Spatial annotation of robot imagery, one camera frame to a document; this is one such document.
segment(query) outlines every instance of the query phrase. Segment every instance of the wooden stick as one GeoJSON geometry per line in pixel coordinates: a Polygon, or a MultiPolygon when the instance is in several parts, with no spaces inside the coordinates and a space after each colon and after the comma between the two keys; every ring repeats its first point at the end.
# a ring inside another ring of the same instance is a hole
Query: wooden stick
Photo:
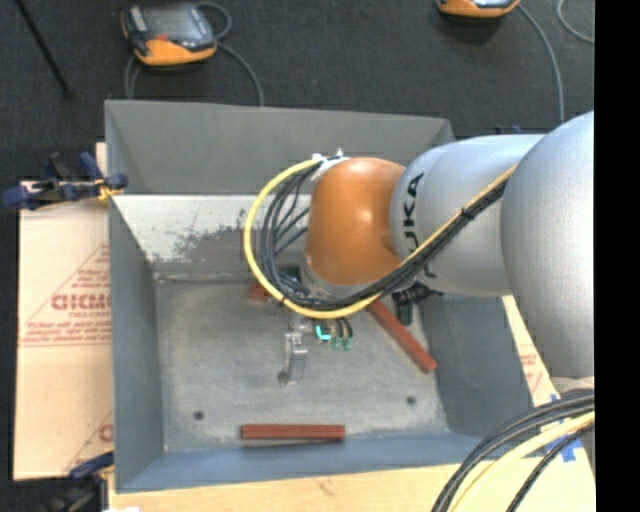
{"type": "Polygon", "coordinates": [[[438,362],[382,302],[374,302],[367,310],[424,373],[432,372],[438,367],[438,362]]]}
{"type": "Polygon", "coordinates": [[[344,425],[250,423],[240,426],[241,439],[309,439],[342,441],[344,425]]]}

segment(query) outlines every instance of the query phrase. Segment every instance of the blue clamp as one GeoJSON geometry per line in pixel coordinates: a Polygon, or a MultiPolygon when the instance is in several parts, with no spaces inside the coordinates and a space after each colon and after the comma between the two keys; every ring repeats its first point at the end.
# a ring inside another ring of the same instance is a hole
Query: blue clamp
{"type": "Polygon", "coordinates": [[[2,193],[2,202],[8,208],[36,210],[67,201],[99,198],[121,193],[129,184],[125,174],[104,176],[97,162],[90,153],[84,152],[79,157],[83,176],[75,176],[62,161],[59,153],[53,153],[44,168],[44,178],[30,187],[18,185],[6,189],[2,193]],[[73,182],[63,179],[70,176],[73,182]]]}
{"type": "Polygon", "coordinates": [[[69,473],[69,478],[71,480],[82,480],[109,466],[113,466],[113,462],[113,452],[103,453],[73,468],[69,473]]]}

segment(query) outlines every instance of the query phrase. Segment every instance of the orange device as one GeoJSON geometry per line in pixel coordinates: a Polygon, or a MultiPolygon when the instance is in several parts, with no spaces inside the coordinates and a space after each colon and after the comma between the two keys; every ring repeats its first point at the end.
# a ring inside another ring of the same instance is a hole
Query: orange device
{"type": "Polygon", "coordinates": [[[389,228],[391,196],[404,167],[380,158],[350,158],[322,176],[309,210],[306,260],[341,286],[380,279],[400,264],[389,228]]]}
{"type": "Polygon", "coordinates": [[[434,0],[442,14],[463,18],[501,18],[511,12],[520,0],[434,0]]]}
{"type": "Polygon", "coordinates": [[[134,5],[122,13],[122,31],[138,60],[175,67],[211,57],[217,42],[211,25],[192,3],[158,7],[134,5]]]}

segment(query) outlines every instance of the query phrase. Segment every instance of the black floor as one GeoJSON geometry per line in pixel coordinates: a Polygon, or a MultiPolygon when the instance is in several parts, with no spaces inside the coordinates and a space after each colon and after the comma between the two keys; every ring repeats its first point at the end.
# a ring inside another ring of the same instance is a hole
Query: black floor
{"type": "MultiPolygon", "coordinates": [[[[521,5],[554,51],[562,113],[548,50],[522,10],[498,25],[467,26],[443,19],[432,0],[220,0],[233,17],[224,42],[253,66],[266,105],[444,117],[460,138],[495,133],[498,125],[548,132],[563,117],[594,109],[595,46],[563,27],[557,2],[521,5]]],[[[129,57],[119,26],[127,2],[24,3],[74,97],[63,97],[18,2],[3,0],[0,189],[39,176],[52,151],[75,162],[94,147],[104,135],[103,101],[124,95],[129,57]]],[[[593,35],[595,0],[567,0],[563,13],[577,30],[593,35]]],[[[248,74],[224,52],[181,75],[143,73],[136,92],[164,100],[256,102],[248,74]]],[[[0,214],[0,240],[0,511],[28,511],[61,482],[10,480],[17,298],[16,219],[10,212],[0,214]]]]}

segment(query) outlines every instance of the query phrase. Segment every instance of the yellow cable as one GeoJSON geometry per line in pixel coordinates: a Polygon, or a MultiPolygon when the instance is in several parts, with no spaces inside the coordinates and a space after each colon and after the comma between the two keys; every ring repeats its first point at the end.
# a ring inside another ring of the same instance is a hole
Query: yellow cable
{"type": "Polygon", "coordinates": [[[487,481],[489,481],[496,475],[496,473],[504,469],[506,466],[510,465],[515,460],[521,459],[525,455],[529,455],[538,448],[541,448],[544,445],[549,444],[561,438],[562,436],[569,434],[570,432],[575,432],[576,430],[587,426],[594,420],[595,412],[590,412],[582,416],[578,416],[577,418],[574,418],[572,420],[560,423],[559,425],[556,425],[555,427],[546,430],[535,437],[532,437],[528,441],[525,441],[524,443],[508,451],[473,479],[469,486],[460,495],[460,498],[454,503],[453,507],[451,508],[451,512],[462,512],[462,510],[473,498],[473,496],[487,481]]]}
{"type": "MultiPolygon", "coordinates": [[[[273,296],[278,302],[284,304],[289,309],[295,311],[296,313],[300,313],[303,316],[310,318],[317,318],[318,320],[329,320],[332,318],[340,318],[343,316],[352,315],[364,308],[366,308],[369,304],[372,304],[376,300],[378,300],[382,296],[382,292],[377,293],[367,299],[363,299],[361,301],[355,302],[349,306],[345,306],[340,309],[336,309],[333,311],[317,311],[315,309],[306,308],[300,306],[289,299],[287,299],[284,294],[278,290],[275,286],[273,286],[269,280],[265,277],[265,275],[260,270],[258,263],[256,262],[255,255],[253,253],[253,249],[251,247],[251,230],[253,228],[253,222],[255,220],[256,215],[258,214],[258,210],[260,206],[264,202],[265,198],[269,195],[269,193],[276,188],[280,183],[284,180],[293,176],[296,173],[305,171],[317,163],[323,161],[324,158],[312,158],[310,160],[306,160],[299,164],[296,164],[292,167],[289,167],[285,171],[278,174],[275,178],[273,178],[267,185],[260,191],[256,199],[254,200],[249,213],[247,214],[247,221],[244,226],[244,238],[243,238],[243,248],[245,257],[247,258],[247,263],[249,264],[249,268],[251,268],[251,272],[256,277],[258,282],[262,285],[262,287],[273,296]]],[[[509,179],[509,177],[513,174],[516,166],[514,165],[507,171],[505,171],[502,175],[500,175],[493,183],[488,185],[482,192],[476,195],[471,201],[469,201],[464,209],[469,209],[474,206],[485,194],[489,191],[501,185],[504,181],[509,179]]],[[[431,244],[436,238],[438,238],[444,231],[446,231],[451,224],[453,224],[459,217],[463,215],[463,210],[459,210],[455,215],[453,215],[447,222],[445,222],[440,228],[438,228],[429,238],[427,238],[420,246],[413,251],[399,266],[404,265],[405,263],[412,260],[416,257],[425,247],[431,244]]]]}

